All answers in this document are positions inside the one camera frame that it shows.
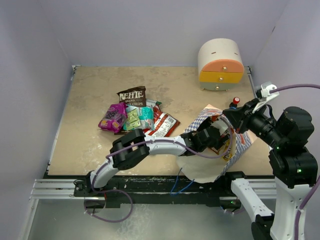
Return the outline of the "brown potato chips bag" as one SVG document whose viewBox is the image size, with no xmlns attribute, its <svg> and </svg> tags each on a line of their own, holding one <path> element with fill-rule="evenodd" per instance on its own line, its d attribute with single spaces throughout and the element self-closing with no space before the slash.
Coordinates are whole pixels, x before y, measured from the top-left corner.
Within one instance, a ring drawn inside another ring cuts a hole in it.
<svg viewBox="0 0 320 240">
<path fill-rule="evenodd" d="M 128 106 L 135 107 L 146 107 L 146 87 L 145 86 L 137 86 L 133 88 L 129 88 L 127 90 L 122 90 L 117 93 L 119 96 L 119 103 L 125 103 Z M 115 135 L 123 135 L 129 132 L 130 130 L 122 129 L 115 133 Z"/>
</svg>

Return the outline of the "purple snack packet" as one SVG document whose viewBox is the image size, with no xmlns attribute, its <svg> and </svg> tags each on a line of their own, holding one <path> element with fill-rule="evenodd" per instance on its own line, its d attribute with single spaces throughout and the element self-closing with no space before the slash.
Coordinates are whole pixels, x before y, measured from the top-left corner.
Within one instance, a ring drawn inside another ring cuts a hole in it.
<svg viewBox="0 0 320 240">
<path fill-rule="evenodd" d="M 103 131 L 118 133 L 128 118 L 126 108 L 124 102 L 111 104 L 98 127 Z"/>
</svg>

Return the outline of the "teal snack packet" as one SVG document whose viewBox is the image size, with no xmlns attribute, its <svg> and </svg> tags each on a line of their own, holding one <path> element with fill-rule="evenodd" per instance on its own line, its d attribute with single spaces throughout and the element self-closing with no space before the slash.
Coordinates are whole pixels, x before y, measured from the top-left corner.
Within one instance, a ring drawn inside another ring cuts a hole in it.
<svg viewBox="0 0 320 240">
<path fill-rule="evenodd" d="M 132 130 L 135 130 L 135 129 L 154 130 L 154 128 L 155 128 L 154 112 L 153 112 L 153 109 L 151 107 L 148 107 L 148 106 L 136 107 L 136 106 L 133 106 L 133 105 L 129 105 L 126 108 L 126 113 L 129 110 L 132 110 L 132 109 L 137 109 L 138 110 L 139 119 L 140 119 L 140 123 L 141 123 L 141 125 L 139 127 L 136 127 L 136 128 L 134 128 Z"/>
</svg>

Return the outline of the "yellow m&m packet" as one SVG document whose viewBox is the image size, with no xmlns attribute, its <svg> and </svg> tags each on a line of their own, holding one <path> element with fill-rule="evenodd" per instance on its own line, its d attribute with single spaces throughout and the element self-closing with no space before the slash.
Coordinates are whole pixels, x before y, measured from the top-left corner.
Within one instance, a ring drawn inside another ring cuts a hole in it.
<svg viewBox="0 0 320 240">
<path fill-rule="evenodd" d="M 225 144 L 225 148 L 223 150 L 223 152 L 225 153 L 222 158 L 225 161 L 229 161 L 232 157 L 233 157 L 233 153 L 232 153 L 232 149 L 233 149 L 233 144 L 230 144 L 231 141 L 228 140 Z"/>
</svg>

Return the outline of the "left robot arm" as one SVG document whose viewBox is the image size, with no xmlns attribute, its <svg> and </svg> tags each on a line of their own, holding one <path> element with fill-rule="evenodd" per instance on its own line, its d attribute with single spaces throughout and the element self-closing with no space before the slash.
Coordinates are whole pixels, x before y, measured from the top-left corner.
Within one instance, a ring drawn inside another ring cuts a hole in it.
<svg viewBox="0 0 320 240">
<path fill-rule="evenodd" d="M 143 133 L 141 129 L 134 130 L 112 143 L 110 153 L 104 163 L 96 170 L 90 171 L 84 180 L 77 179 L 74 184 L 76 197 L 93 197 L 107 193 L 105 189 L 109 180 L 118 172 L 137 166 L 148 156 L 172 155 L 177 157 L 200 156 L 207 159 L 218 159 L 225 155 L 223 152 L 216 156 L 205 155 L 207 148 L 213 148 L 223 140 L 232 139 L 232 130 L 227 130 L 207 123 L 199 130 L 183 133 L 176 137 L 157 137 Z"/>
</svg>

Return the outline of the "round drawer box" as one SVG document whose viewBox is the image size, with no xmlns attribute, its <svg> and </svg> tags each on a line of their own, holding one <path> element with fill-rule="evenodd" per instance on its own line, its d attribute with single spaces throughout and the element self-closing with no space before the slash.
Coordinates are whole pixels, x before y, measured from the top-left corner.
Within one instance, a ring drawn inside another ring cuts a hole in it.
<svg viewBox="0 0 320 240">
<path fill-rule="evenodd" d="M 198 81 L 209 91 L 228 91 L 241 81 L 244 65 L 237 43 L 228 38 L 205 42 L 198 52 Z"/>
</svg>

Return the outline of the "blue checkered paper bag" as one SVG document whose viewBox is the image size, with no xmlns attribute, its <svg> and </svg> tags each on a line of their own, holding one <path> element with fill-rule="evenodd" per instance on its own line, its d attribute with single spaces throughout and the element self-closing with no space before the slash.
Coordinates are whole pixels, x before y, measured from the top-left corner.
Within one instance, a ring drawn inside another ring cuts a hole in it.
<svg viewBox="0 0 320 240">
<path fill-rule="evenodd" d="M 228 121 L 227 118 L 222 115 L 221 109 L 208 104 L 184 132 L 190 133 L 196 131 L 201 123 L 205 120 L 211 120 L 212 117 L 224 118 Z M 223 176 L 257 139 L 250 130 L 245 133 L 235 133 L 234 130 L 232 130 L 232 140 L 230 140 L 230 144 L 233 144 L 233 156 L 229 161 L 223 159 L 223 155 L 225 154 L 223 150 L 217 154 L 210 148 L 206 148 L 202 152 L 205 157 L 199 155 L 179 156 L 176 158 L 176 163 L 181 169 L 181 172 L 189 180 L 199 184 L 213 183 L 218 180 L 219 177 Z"/>
</svg>

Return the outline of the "green candy packet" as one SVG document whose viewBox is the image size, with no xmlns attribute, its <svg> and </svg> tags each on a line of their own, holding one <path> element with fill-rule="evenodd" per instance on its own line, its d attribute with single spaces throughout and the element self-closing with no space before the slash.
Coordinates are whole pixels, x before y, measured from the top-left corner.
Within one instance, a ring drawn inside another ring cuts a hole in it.
<svg viewBox="0 0 320 240">
<path fill-rule="evenodd" d="M 130 131 L 140 126 L 141 126 L 141 121 L 139 118 L 139 111 L 136 108 L 129 110 L 127 112 L 127 119 L 123 126 L 123 129 L 125 131 Z"/>
</svg>

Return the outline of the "red doritos bag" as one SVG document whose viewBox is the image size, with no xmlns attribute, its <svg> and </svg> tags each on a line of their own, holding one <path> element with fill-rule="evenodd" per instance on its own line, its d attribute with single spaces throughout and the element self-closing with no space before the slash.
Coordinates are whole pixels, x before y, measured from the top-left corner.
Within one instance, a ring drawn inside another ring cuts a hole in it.
<svg viewBox="0 0 320 240">
<path fill-rule="evenodd" d="M 169 137 L 172 132 L 180 125 L 180 121 L 168 113 L 163 112 L 158 105 L 153 109 L 154 130 L 142 130 L 146 135 L 154 137 Z"/>
</svg>

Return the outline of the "black table edge rail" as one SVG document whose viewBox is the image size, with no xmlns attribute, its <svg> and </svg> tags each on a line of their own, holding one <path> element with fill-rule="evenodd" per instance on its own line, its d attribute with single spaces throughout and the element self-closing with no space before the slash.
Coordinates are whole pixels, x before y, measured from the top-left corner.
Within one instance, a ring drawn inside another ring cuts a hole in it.
<svg viewBox="0 0 320 240">
<path fill-rule="evenodd" d="M 240 207 L 240 200 L 227 180 L 214 183 L 192 183 L 185 176 L 116 175 L 105 187 L 107 193 L 75 196 L 75 180 L 83 175 L 45 175 L 35 180 L 31 200 L 83 200 L 88 208 L 119 208 L 122 204 L 205 205 L 208 207 Z"/>
</svg>

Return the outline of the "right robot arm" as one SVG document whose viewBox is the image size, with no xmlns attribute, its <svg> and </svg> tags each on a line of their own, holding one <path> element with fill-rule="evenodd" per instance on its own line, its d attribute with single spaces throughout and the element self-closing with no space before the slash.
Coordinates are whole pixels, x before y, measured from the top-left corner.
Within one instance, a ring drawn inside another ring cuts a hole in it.
<svg viewBox="0 0 320 240">
<path fill-rule="evenodd" d="M 320 184 L 317 160 L 306 148 L 315 129 L 312 117 L 302 108 L 289 106 L 274 120 L 263 108 L 255 110 L 258 102 L 255 98 L 222 113 L 237 133 L 249 130 L 271 147 L 268 158 L 276 186 L 275 211 L 263 204 L 244 177 L 224 181 L 222 190 L 242 203 L 255 240 L 303 240 L 305 208 Z"/>
</svg>

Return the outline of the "orange snack packet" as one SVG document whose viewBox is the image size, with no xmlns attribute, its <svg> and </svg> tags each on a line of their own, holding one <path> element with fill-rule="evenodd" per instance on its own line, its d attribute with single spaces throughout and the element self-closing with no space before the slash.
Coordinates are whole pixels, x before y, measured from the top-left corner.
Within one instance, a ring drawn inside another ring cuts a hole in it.
<svg viewBox="0 0 320 240">
<path fill-rule="evenodd" d="M 219 154 L 221 150 L 224 151 L 226 142 L 228 140 L 230 140 L 231 135 L 230 135 L 230 133 L 229 134 L 220 135 L 219 130 L 213 126 L 213 123 L 217 120 L 217 118 L 218 117 L 216 117 L 216 118 L 212 117 L 211 118 L 212 123 L 210 124 L 210 127 L 212 127 L 212 129 L 213 129 L 213 143 L 209 146 L 209 148 L 212 151 L 214 151 L 216 154 Z"/>
</svg>

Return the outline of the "green chips bag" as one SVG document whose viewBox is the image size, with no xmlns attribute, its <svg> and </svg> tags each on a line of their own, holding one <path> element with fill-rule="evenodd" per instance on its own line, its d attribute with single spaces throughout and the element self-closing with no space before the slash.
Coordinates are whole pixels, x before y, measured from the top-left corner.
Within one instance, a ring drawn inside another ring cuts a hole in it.
<svg viewBox="0 0 320 240">
<path fill-rule="evenodd" d="M 162 103 L 157 100 L 152 100 L 152 99 L 146 99 L 146 106 L 153 108 L 155 105 L 160 106 Z"/>
</svg>

